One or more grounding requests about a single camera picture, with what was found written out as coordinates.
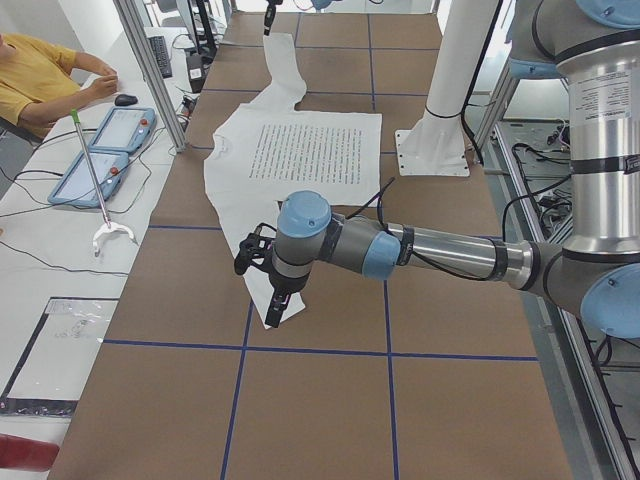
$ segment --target person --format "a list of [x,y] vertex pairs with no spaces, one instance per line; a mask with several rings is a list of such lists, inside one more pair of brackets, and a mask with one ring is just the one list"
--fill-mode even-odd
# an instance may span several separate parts
[[[74,68],[100,75],[81,89]],[[53,124],[118,89],[116,71],[84,52],[36,37],[0,33],[0,117],[44,138]]]

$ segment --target white desk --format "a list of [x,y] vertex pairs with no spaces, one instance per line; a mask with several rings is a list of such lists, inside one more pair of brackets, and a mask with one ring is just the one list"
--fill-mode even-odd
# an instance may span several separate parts
[[[164,35],[167,47],[171,49],[174,39],[184,31],[177,28],[150,28],[147,35]],[[186,37],[176,41],[176,46],[180,48],[189,45]],[[165,84],[177,109],[182,102],[183,91],[190,96],[191,94],[184,52],[179,49],[171,50],[173,77],[166,79]],[[154,106],[124,33],[105,55],[105,61],[118,71],[121,93],[137,96],[139,106]],[[93,78],[95,77],[90,77],[87,82],[91,82]],[[83,127],[96,128],[113,105],[114,97],[82,109],[79,116]],[[156,131],[163,126],[162,119],[158,116]],[[71,118],[66,117],[56,123],[48,138],[74,131]],[[43,169],[63,173],[80,151],[80,143],[75,134],[65,136],[43,145],[29,160],[25,170]],[[114,221],[132,228],[138,242],[144,238],[149,216],[171,168],[173,153],[173,145],[166,131],[159,133],[156,141],[142,156],[152,172],[144,190],[126,214],[111,215]],[[128,170],[119,190],[107,201],[110,210],[126,209],[134,201],[148,173],[139,162],[133,163]],[[26,174],[19,179],[41,202],[46,202],[56,181],[56,177],[43,174]],[[34,203],[22,189],[12,185],[0,202],[0,215],[41,206]],[[4,229],[0,240],[55,265],[72,269],[129,272],[138,246],[124,234],[102,237],[101,255],[94,257],[92,238],[102,223],[99,209],[81,211],[65,206],[47,208],[0,218],[0,228]],[[9,380],[50,297],[118,298],[125,281],[126,278],[122,276],[51,270],[26,255],[0,245],[0,390],[4,389]],[[0,433],[61,444],[68,423],[68,420],[51,418],[0,417]],[[35,480],[46,478],[46,475],[0,469],[0,480]]]

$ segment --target yellow shirt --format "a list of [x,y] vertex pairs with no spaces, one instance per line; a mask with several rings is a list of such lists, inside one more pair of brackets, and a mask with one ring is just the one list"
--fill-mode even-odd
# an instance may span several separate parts
[[[0,117],[17,125],[20,112],[30,103],[47,102],[80,89],[69,76],[76,60],[74,50],[28,35],[2,38],[16,52],[0,60]],[[20,126],[41,138],[49,131],[25,123]]]

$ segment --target keyboard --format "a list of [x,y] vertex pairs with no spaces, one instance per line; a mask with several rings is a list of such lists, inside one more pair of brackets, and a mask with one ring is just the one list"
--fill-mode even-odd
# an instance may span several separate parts
[[158,67],[160,67],[162,78],[169,78],[170,76],[172,76],[173,72],[171,71],[171,60],[169,59],[167,42],[165,42],[164,37],[162,35],[149,37],[149,45],[151,46],[153,55],[156,57]]

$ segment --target person's arm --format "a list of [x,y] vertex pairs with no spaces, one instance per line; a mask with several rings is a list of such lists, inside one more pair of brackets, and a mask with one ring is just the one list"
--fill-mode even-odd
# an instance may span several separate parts
[[113,68],[90,53],[76,52],[76,59],[73,66],[74,68],[79,68],[102,76],[116,75],[116,71]]
[[19,116],[19,124],[48,126],[50,123],[69,115],[72,109],[85,107],[94,100],[108,97],[116,93],[118,89],[118,77],[108,75],[97,78],[93,83],[72,95],[56,98],[48,102],[30,103],[22,109]]

